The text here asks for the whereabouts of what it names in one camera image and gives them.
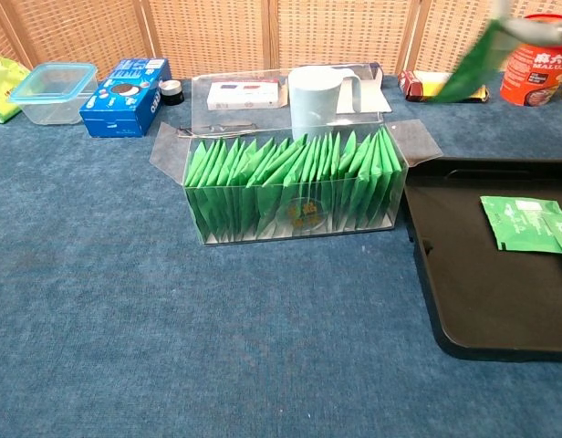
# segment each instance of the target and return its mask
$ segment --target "wooden frame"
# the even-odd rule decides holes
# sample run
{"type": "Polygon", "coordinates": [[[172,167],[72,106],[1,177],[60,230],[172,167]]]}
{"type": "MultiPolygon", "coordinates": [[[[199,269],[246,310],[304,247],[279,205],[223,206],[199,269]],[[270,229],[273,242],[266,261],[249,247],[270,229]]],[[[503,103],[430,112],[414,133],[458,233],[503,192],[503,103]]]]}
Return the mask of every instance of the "wooden frame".
{"type": "Polygon", "coordinates": [[[417,58],[419,57],[419,49],[421,48],[423,32],[425,31],[425,25],[427,24],[427,18],[429,17],[431,1],[432,0],[420,0],[420,3],[417,6],[418,14],[416,25],[412,30],[412,37],[410,36],[411,45],[409,47],[405,65],[403,66],[404,68],[414,69],[417,65],[417,58]]]}
{"type": "Polygon", "coordinates": [[[33,68],[39,64],[39,59],[20,22],[10,19],[10,17],[15,16],[16,11],[11,1],[0,0],[0,25],[22,64],[28,68],[33,68]]]}

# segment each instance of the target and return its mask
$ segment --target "clear plastic organizer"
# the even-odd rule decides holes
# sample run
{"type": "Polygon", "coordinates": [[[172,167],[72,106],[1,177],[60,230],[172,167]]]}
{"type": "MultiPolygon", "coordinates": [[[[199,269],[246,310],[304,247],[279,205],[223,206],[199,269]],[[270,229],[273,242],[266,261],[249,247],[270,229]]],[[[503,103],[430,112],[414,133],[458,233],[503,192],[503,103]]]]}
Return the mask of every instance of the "clear plastic organizer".
{"type": "Polygon", "coordinates": [[[382,123],[286,129],[194,138],[183,187],[207,245],[335,235],[392,228],[408,167],[382,123]]]}

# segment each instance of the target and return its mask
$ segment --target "clear acrylic box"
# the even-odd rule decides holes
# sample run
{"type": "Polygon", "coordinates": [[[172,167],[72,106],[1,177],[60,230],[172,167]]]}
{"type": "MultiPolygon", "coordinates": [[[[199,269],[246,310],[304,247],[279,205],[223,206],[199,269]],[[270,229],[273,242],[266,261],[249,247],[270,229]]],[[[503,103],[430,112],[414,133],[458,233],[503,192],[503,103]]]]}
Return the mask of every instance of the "clear acrylic box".
{"type": "MultiPolygon", "coordinates": [[[[341,157],[352,131],[356,132],[356,148],[359,148],[367,136],[372,139],[375,133],[384,130],[389,136],[393,156],[396,157],[396,172],[382,172],[380,176],[376,173],[362,176],[354,174],[351,178],[346,177],[346,172],[344,177],[337,178],[334,174],[332,179],[332,176],[324,176],[319,171],[320,174],[310,175],[296,182],[244,181],[242,184],[230,185],[220,181],[206,186],[196,181],[196,184],[184,184],[192,217],[204,244],[335,235],[389,229],[394,226],[409,166],[395,140],[385,129],[381,114],[369,105],[372,96],[356,95],[358,79],[352,78],[351,73],[359,80],[372,81],[370,66],[357,64],[323,68],[348,72],[339,71],[344,80],[339,84],[338,91],[334,87],[336,82],[330,84],[334,87],[331,92],[324,91],[324,105],[318,105],[318,114],[314,114],[317,117],[314,120],[320,120],[320,123],[301,126],[308,133],[307,143],[313,144],[317,141],[314,139],[319,139],[321,150],[322,139],[326,134],[331,135],[334,144],[339,134],[338,155],[341,157]]],[[[292,138],[295,111],[312,106],[307,93],[298,95],[295,91],[289,92],[289,85],[293,84],[291,79],[288,80],[291,71],[286,69],[204,75],[193,79],[192,126],[188,129],[193,138],[183,173],[184,181],[189,179],[190,164],[201,144],[209,148],[216,141],[224,141],[227,154],[236,139],[244,141],[246,145],[256,141],[258,148],[273,140],[273,149],[279,148],[280,144],[287,146],[288,141],[291,143],[295,140],[292,138]],[[265,96],[251,95],[251,90],[262,85],[265,85],[265,96]],[[238,90],[244,86],[251,87],[249,92],[238,90]]],[[[366,85],[364,89],[368,90],[369,84],[366,85]]],[[[317,99],[318,90],[313,91],[317,99]]]]}

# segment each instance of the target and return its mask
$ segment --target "blue carpet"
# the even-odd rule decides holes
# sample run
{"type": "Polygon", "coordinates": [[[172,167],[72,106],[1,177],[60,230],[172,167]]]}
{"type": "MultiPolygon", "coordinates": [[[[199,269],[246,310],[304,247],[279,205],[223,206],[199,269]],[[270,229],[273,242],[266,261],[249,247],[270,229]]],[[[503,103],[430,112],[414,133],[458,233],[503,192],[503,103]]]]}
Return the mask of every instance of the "blue carpet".
{"type": "MultiPolygon", "coordinates": [[[[562,158],[562,99],[404,101],[447,155],[562,158]]],[[[435,344],[402,221],[203,247],[142,139],[0,125],[0,437],[562,437],[562,363],[435,344]]]]}

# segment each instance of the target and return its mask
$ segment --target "green tea bag in hand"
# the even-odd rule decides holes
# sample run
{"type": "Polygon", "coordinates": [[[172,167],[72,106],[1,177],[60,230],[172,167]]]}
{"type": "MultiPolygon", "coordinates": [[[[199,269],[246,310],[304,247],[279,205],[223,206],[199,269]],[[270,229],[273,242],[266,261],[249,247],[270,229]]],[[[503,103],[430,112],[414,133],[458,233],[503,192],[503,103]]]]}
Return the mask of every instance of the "green tea bag in hand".
{"type": "Polygon", "coordinates": [[[370,205],[374,193],[378,190],[378,183],[380,176],[382,175],[382,168],[380,163],[380,135],[374,136],[373,147],[372,147],[372,164],[370,166],[370,181],[369,186],[364,195],[359,208],[359,221],[356,223],[357,228],[366,228],[370,219],[369,211],[372,210],[370,205]]]}
{"type": "Polygon", "coordinates": [[[388,146],[382,135],[382,130],[379,131],[379,149],[380,149],[380,165],[381,165],[381,176],[377,182],[377,188],[372,195],[372,200],[369,206],[369,226],[380,225],[378,221],[382,220],[382,212],[380,210],[382,206],[382,201],[385,199],[385,195],[389,190],[390,176],[392,175],[392,163],[390,162],[390,156],[388,151],[388,146]]]}
{"type": "Polygon", "coordinates": [[[281,202],[283,180],[286,178],[287,174],[292,169],[294,162],[300,155],[301,150],[299,148],[295,149],[293,155],[287,158],[261,187],[256,189],[258,211],[260,216],[259,225],[257,227],[257,235],[260,235],[275,218],[281,202]]]}
{"type": "Polygon", "coordinates": [[[264,147],[259,149],[246,163],[246,166],[241,170],[240,184],[244,186],[241,190],[241,234],[245,236],[251,226],[256,225],[258,215],[256,212],[255,202],[255,187],[246,187],[253,173],[261,161],[266,157],[271,149],[271,143],[267,143],[264,147]]]}
{"type": "Polygon", "coordinates": [[[185,177],[184,182],[183,182],[183,189],[186,193],[186,197],[188,198],[188,204],[190,205],[190,208],[192,209],[192,212],[193,212],[193,220],[196,223],[196,227],[200,231],[200,234],[202,235],[203,240],[205,240],[208,237],[208,234],[210,234],[210,231],[208,229],[208,224],[204,220],[204,218],[202,216],[202,213],[200,212],[200,209],[198,208],[198,203],[196,201],[195,189],[191,189],[190,185],[191,185],[193,176],[198,171],[198,168],[200,167],[200,164],[203,162],[203,159],[206,156],[206,153],[207,153],[207,151],[206,151],[206,147],[204,146],[204,142],[200,141],[200,145],[198,146],[198,149],[196,149],[196,152],[193,154],[192,161],[190,162],[190,165],[188,166],[188,171],[187,171],[186,177],[185,177]]]}
{"type": "Polygon", "coordinates": [[[226,155],[226,160],[224,160],[222,169],[218,174],[218,180],[216,181],[216,185],[222,187],[222,189],[218,189],[218,199],[220,205],[226,206],[224,210],[224,221],[226,223],[226,229],[224,231],[226,232],[228,238],[230,238],[231,231],[234,228],[234,208],[232,203],[232,191],[230,187],[226,187],[226,184],[231,177],[231,170],[233,169],[234,161],[238,156],[239,143],[240,141],[238,140],[238,138],[236,138],[236,140],[234,140],[233,147],[226,155]]]}
{"type": "Polygon", "coordinates": [[[364,160],[360,165],[356,181],[354,181],[352,195],[350,196],[349,216],[355,218],[356,224],[359,223],[360,217],[366,213],[366,208],[362,204],[370,184],[370,166],[372,165],[372,159],[374,158],[377,135],[378,134],[374,134],[374,136],[369,140],[369,146],[364,156],[364,160]]]}
{"type": "Polygon", "coordinates": [[[350,216],[349,205],[351,204],[351,199],[354,197],[354,180],[358,175],[360,166],[364,162],[366,158],[368,149],[370,145],[370,135],[367,135],[364,141],[360,144],[360,146],[356,149],[356,153],[352,158],[352,162],[348,168],[348,171],[344,175],[344,185],[342,188],[342,203],[340,206],[340,211],[346,215],[346,217],[340,218],[340,228],[342,224],[345,226],[352,220],[356,221],[356,218],[350,216]]]}
{"type": "Polygon", "coordinates": [[[336,188],[336,199],[334,201],[334,231],[338,230],[339,223],[341,222],[341,205],[342,205],[342,193],[344,189],[344,178],[346,176],[346,172],[350,164],[352,163],[352,159],[354,158],[354,154],[356,153],[356,132],[352,131],[350,133],[348,140],[346,141],[346,147],[344,148],[344,152],[339,159],[338,163],[338,177],[337,182],[335,184],[336,188]]]}

